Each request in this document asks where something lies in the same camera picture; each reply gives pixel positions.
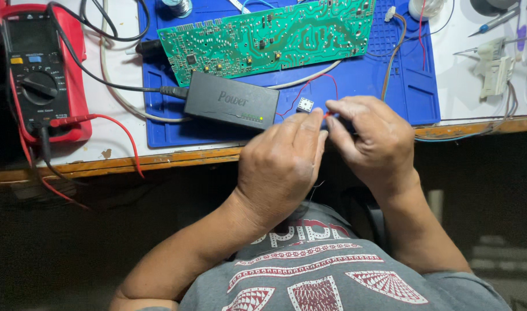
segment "black power adapter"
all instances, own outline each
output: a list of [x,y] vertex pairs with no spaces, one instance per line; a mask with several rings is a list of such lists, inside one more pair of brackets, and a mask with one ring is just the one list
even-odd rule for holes
[[185,112],[265,130],[273,125],[278,102],[277,90],[193,71]]

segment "green circuit board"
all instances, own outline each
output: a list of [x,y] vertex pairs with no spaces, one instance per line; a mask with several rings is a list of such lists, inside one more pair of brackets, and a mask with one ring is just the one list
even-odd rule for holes
[[375,0],[320,0],[158,30],[179,86],[365,54]]

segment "blue button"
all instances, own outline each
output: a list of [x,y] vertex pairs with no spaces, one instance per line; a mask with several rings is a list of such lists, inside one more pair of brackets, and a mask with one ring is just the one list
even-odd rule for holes
[[29,56],[29,62],[41,62],[43,61],[40,56]]

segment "blue silicone mat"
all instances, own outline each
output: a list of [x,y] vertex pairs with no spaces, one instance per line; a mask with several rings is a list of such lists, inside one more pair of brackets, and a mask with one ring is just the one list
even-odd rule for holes
[[[275,7],[296,4],[296,0],[268,1]],[[169,8],[162,0],[146,0],[150,9],[152,21],[148,34],[143,40],[158,39],[157,29],[203,22],[239,14],[228,0],[192,0],[192,12],[186,18],[173,18]],[[396,12],[407,20],[406,38],[416,36],[419,22],[416,22],[407,12],[407,0],[376,0],[373,25],[369,38],[368,52],[376,55],[387,53],[398,42],[402,32],[401,23],[394,18],[384,21],[388,8],[396,6]],[[250,11],[262,11],[268,7],[256,1],[247,4]],[[139,7],[140,28],[146,27],[146,15]],[[422,33],[429,32],[428,23],[423,23]],[[395,57],[391,68],[385,102],[400,116],[412,125],[432,124],[440,121],[438,90],[434,73],[433,49],[430,36],[423,38],[426,50],[426,66],[423,70],[423,49],[418,40],[405,42]],[[339,98],[355,95],[372,95],[380,97],[386,67],[390,56],[374,57],[370,55],[344,59],[340,65],[329,72],[338,84]],[[177,86],[175,76],[167,57],[152,57],[143,60],[144,86],[158,88],[162,85]],[[236,80],[260,86],[283,84],[314,74],[328,67],[332,62],[296,67],[281,71],[240,77]],[[281,90],[277,112],[283,113],[290,108],[292,101],[303,86],[297,85]],[[302,90],[301,97],[314,101],[314,107],[324,110],[325,101],[335,98],[333,81],[322,76]],[[156,116],[167,118],[183,117],[184,102],[157,93],[145,93],[146,111]],[[295,113],[295,106],[285,117]],[[282,122],[280,116],[275,117],[275,123]],[[227,141],[241,141],[252,138],[257,132],[228,124],[220,124],[204,119],[197,119],[181,124],[164,124],[152,120],[147,121],[148,145],[150,147],[168,147],[176,145],[197,145]]]

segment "person's left hand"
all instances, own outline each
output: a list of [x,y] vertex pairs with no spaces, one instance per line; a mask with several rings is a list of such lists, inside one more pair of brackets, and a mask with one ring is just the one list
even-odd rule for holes
[[240,153],[240,212],[262,229],[286,219],[317,180],[325,140],[323,110],[296,113],[253,138]]

